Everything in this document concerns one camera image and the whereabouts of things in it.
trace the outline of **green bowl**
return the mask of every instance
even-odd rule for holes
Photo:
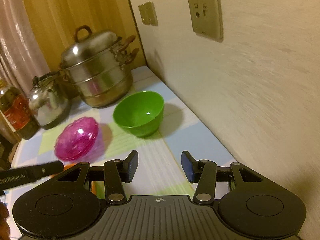
[[[152,91],[132,94],[113,111],[113,120],[123,130],[137,137],[155,133],[163,119],[164,99]]]

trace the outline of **ribbed gray plate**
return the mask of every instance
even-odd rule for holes
[[[23,240],[32,239],[24,236]],[[70,240],[245,240],[226,228],[212,208],[195,205],[187,195],[132,196],[129,203],[108,207],[87,231]],[[286,240],[298,240],[291,236]]]

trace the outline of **sauce bottle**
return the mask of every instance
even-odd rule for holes
[[[30,139],[39,129],[37,120],[32,115],[28,100],[23,97],[19,89],[0,79],[0,110],[17,134]]]

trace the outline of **checkered tablecloth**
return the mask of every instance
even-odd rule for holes
[[[50,130],[40,130],[33,138],[22,141],[14,157],[12,166],[41,164],[55,161],[53,153],[58,135],[72,121],[82,116],[94,117],[100,124],[100,140],[103,147],[96,149],[89,161],[92,166],[103,165],[112,159],[125,159],[132,151],[139,153],[139,165],[134,179],[125,184],[127,196],[139,195],[180,195],[193,196],[196,185],[188,183],[181,168],[181,153],[188,150],[196,160],[208,159],[219,166],[230,166],[235,159],[196,117],[196,115],[146,66],[132,70],[133,86],[129,94],[136,91],[150,90],[161,94],[165,101],[164,119],[159,131],[154,135],[141,139],[122,131],[112,120],[112,113],[116,104],[102,109],[87,106],[76,98],[65,122]],[[2,200],[11,212],[15,200],[42,183],[43,179],[35,184],[11,189]],[[97,188],[102,197],[103,185]],[[222,197],[228,191],[226,183],[219,182],[216,187],[215,198]],[[11,228],[11,238],[21,236],[12,216],[8,219]]]

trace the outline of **switch panel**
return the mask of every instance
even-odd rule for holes
[[[147,16],[149,17],[150,24],[158,26],[156,10],[153,2],[145,3],[144,7],[146,8],[146,12],[147,12]]]
[[[188,0],[195,33],[221,42],[223,40],[220,0]]]
[[[147,10],[144,4],[141,4],[138,6],[139,11],[140,11],[140,16],[141,16],[141,20],[143,22],[144,25],[150,25],[150,19],[147,15]]]

